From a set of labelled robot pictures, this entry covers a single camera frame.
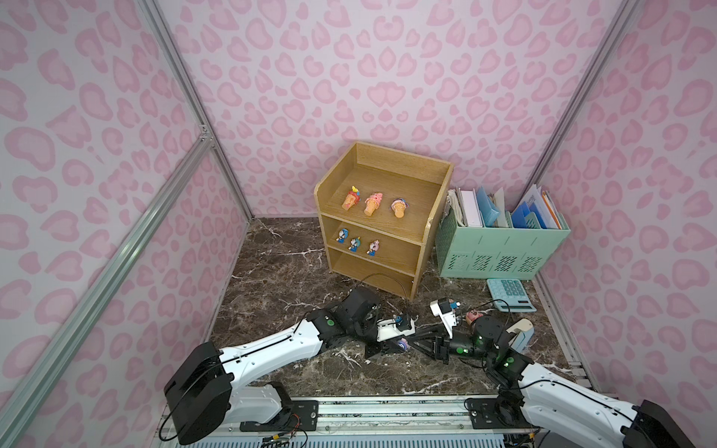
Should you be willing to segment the blue pink pig figure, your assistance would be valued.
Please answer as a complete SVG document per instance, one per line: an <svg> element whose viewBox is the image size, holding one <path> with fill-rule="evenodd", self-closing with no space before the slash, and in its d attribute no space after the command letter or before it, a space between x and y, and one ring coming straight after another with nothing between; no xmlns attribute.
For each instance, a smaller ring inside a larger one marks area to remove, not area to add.
<svg viewBox="0 0 717 448"><path fill-rule="evenodd" d="M374 257L376 255L377 251L379 250L379 248L380 248L380 242L378 240L374 240L373 242L371 242L371 244L369 244L369 249L367 251L367 254L371 257Z"/></svg>

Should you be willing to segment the small teal figure toy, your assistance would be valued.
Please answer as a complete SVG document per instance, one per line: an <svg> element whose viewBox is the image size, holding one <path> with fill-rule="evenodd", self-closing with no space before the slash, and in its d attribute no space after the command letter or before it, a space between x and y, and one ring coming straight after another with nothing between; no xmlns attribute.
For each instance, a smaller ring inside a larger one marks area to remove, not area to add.
<svg viewBox="0 0 717 448"><path fill-rule="evenodd" d="M353 239L350 241L349 250L350 250L351 252L357 252L358 249L359 249L359 247L360 247L360 245L361 245L361 239L360 239L360 237L355 237L355 238L353 238Z"/></svg>

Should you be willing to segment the small blue figure toy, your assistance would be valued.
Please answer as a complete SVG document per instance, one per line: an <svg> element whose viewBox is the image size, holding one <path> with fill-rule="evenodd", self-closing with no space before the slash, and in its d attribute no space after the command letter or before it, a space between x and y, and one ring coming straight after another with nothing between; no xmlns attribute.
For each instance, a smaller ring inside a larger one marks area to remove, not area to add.
<svg viewBox="0 0 717 448"><path fill-rule="evenodd" d="M336 242L339 244L343 244L347 240L348 236L349 236L349 230L346 228L343 228L339 231L337 238L336 238Z"/></svg>

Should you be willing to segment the pink ice cream cone toy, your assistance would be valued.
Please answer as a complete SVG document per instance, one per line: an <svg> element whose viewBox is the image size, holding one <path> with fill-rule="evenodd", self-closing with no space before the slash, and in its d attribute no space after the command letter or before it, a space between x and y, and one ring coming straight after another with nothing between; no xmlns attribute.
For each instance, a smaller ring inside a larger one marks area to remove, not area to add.
<svg viewBox="0 0 717 448"><path fill-rule="evenodd" d="M365 201L364 215L371 217L379 209L383 200L383 194L381 192L375 192L370 195Z"/></svg>

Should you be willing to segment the wooden three-tier shelf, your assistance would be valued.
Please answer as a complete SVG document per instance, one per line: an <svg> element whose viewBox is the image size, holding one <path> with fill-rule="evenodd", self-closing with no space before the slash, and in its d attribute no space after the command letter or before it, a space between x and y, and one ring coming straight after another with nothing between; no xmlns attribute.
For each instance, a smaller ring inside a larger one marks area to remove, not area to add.
<svg viewBox="0 0 717 448"><path fill-rule="evenodd" d="M453 171L450 162L355 143L314 191L332 272L414 298L433 249ZM345 211L342 203L352 186L360 191L360 201ZM373 216L365 216L365 201L375 192L383 194L381 205ZM390 208L398 198L408 205L404 218L396 218ZM336 238L343 228L349 236L339 244ZM349 244L355 237L360 237L361 245L351 252ZM371 257L367 251L374 240L380 248Z"/></svg>

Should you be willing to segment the sprinkled ice cream cone toy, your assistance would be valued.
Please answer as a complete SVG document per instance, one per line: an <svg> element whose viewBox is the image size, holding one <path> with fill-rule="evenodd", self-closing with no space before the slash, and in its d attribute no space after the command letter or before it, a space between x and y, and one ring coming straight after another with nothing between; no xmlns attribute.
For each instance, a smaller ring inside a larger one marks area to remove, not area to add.
<svg viewBox="0 0 717 448"><path fill-rule="evenodd" d="M354 205L356 205L360 201L360 191L355 186L352 186L349 190L347 196L345 196L345 200L342 203L342 208L345 211L350 210Z"/></svg>

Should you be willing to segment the small purple figure toy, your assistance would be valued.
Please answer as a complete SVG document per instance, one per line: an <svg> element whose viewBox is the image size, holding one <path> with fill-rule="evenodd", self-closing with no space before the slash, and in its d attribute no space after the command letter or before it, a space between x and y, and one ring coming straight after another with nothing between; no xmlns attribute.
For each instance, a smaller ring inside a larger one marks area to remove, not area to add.
<svg viewBox="0 0 717 448"><path fill-rule="evenodd" d="M409 343L408 343L405 339L399 339L397 345L399 345L399 348L400 348L403 352L407 352L407 351L410 350L410 345L409 345Z"/></svg>

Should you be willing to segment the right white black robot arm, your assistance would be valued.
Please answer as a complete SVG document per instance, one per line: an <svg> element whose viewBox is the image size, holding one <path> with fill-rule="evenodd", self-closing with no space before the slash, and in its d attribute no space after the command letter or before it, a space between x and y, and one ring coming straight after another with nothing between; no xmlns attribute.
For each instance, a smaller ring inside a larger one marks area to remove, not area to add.
<svg viewBox="0 0 717 448"><path fill-rule="evenodd" d="M565 380L509 346L513 335L490 315L467 333L444 335L436 325L409 337L410 347L444 363L454 357L484 372L498 387L500 421L523 419L582 447L692 447L659 404L636 405Z"/></svg>

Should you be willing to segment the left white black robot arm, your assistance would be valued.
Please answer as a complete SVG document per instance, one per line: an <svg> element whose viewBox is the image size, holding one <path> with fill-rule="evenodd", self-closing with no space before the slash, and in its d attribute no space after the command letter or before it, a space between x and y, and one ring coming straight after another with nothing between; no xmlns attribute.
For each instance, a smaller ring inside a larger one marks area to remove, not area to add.
<svg viewBox="0 0 717 448"><path fill-rule="evenodd" d="M416 332L414 319L408 314L382 319L380 308L375 293L355 287L340 302L305 313L287 330L224 349L211 342L196 346L164 387L173 440L195 444L225 423L287 427L299 422L284 386L255 386L255 381L347 342L362 342L366 357L406 351Z"/></svg>

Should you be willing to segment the pink round toy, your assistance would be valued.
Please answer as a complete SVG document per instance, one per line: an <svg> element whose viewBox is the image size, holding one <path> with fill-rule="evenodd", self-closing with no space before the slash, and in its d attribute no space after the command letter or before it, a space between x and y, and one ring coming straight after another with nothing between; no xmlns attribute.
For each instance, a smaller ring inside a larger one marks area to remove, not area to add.
<svg viewBox="0 0 717 448"><path fill-rule="evenodd" d="M474 321L476 321L476 319L483 317L483 315L484 315L484 313L482 313L478 310L471 310L471 311L468 311L468 313L466 313L465 320L468 325L472 325L472 323L474 323Z"/></svg>

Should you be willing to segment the white blue stapler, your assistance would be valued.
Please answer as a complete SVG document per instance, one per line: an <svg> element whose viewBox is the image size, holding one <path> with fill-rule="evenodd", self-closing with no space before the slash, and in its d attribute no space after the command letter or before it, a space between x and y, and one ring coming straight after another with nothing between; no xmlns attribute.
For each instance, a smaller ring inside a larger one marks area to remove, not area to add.
<svg viewBox="0 0 717 448"><path fill-rule="evenodd" d="M525 354L535 332L532 322L527 318L522 318L515 322L507 332L510 335L509 347L518 353Z"/></svg>

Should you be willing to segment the mint green calculator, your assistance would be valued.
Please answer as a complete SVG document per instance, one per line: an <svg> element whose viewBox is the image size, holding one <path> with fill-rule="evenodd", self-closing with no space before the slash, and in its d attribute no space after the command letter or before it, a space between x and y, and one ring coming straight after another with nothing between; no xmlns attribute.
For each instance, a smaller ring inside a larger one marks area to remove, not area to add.
<svg viewBox="0 0 717 448"><path fill-rule="evenodd" d="M492 297L492 304L504 313L535 313L526 289L517 279L489 279L487 287Z"/></svg>

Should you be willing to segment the mint green file organizer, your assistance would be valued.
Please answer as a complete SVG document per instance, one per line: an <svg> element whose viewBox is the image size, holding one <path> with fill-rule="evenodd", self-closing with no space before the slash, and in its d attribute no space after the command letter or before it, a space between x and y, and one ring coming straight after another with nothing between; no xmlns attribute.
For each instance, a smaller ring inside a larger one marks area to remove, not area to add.
<svg viewBox="0 0 717 448"><path fill-rule="evenodd" d="M439 276L530 280L570 233L569 229L463 227L449 213L435 241Z"/></svg>

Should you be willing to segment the papers and folders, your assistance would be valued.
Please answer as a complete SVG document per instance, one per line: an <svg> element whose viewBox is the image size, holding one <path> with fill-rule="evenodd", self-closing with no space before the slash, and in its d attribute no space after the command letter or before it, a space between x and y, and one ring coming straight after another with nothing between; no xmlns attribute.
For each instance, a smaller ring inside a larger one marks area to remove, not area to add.
<svg viewBox="0 0 717 448"><path fill-rule="evenodd" d="M494 193L484 187L448 190L443 218L453 218L459 227L478 229L569 231L551 193L536 184L513 208L508 207L503 188Z"/></svg>

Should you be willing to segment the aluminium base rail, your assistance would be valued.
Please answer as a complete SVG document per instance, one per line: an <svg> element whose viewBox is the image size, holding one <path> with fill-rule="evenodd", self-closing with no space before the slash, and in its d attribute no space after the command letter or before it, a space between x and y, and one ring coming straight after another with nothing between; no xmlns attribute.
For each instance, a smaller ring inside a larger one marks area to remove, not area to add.
<svg viewBox="0 0 717 448"><path fill-rule="evenodd" d="M196 447L621 447L635 413L613 399L566 393L568 406L530 405L514 420L494 395L297 399L288 423L225 423Z"/></svg>

